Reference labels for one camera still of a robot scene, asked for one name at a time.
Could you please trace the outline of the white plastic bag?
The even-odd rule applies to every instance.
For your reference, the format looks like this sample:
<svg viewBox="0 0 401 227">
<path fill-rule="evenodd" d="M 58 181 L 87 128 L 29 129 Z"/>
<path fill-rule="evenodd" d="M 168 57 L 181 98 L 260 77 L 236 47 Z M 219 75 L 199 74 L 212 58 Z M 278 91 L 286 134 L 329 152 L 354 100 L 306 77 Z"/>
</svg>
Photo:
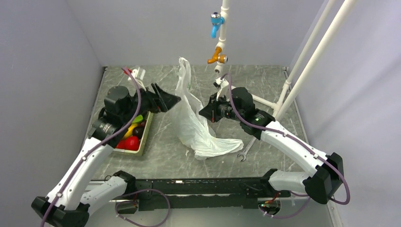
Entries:
<svg viewBox="0 0 401 227">
<path fill-rule="evenodd" d="M 180 57 L 178 82 L 174 94 L 181 98 L 170 116 L 174 132 L 180 142 L 194 151 L 197 160 L 235 153 L 244 148 L 242 140 L 222 139 L 215 137 L 215 132 L 208 125 L 206 118 L 198 112 L 203 108 L 201 100 L 190 91 L 191 65 L 184 57 Z"/>
</svg>

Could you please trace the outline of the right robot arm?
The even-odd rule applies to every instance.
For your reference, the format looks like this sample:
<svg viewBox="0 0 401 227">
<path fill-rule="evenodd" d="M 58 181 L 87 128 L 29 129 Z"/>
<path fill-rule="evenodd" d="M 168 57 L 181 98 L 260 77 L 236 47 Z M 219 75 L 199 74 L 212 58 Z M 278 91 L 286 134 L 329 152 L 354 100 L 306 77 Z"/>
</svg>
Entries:
<svg viewBox="0 0 401 227">
<path fill-rule="evenodd" d="M 256 108 L 252 95 L 244 87 L 233 89 L 231 100 L 211 95 L 198 113 L 211 122 L 222 118 L 238 121 L 244 132 L 276 147 L 302 168 L 302 172 L 269 170 L 260 185 L 266 196 L 280 191 L 301 192 L 317 203 L 326 204 L 343 184 L 341 156 L 319 151 L 290 133 L 272 115 Z"/>
</svg>

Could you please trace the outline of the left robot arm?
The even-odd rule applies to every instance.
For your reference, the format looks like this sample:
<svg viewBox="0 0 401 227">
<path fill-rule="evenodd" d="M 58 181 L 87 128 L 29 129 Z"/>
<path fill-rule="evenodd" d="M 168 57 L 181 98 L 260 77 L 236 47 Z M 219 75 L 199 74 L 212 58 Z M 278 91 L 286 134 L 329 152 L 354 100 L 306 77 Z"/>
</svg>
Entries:
<svg viewBox="0 0 401 227">
<path fill-rule="evenodd" d="M 31 206 L 42 223 L 55 227 L 83 227 L 89 217 L 108 201 L 137 192 L 136 178 L 118 171 L 87 192 L 95 171 L 123 139 L 136 116 L 171 110 L 180 97 L 169 94 L 153 83 L 152 90 L 139 88 L 134 95 L 127 87 L 109 89 L 98 119 L 93 123 L 77 158 L 59 183 L 46 195 L 38 196 Z"/>
</svg>

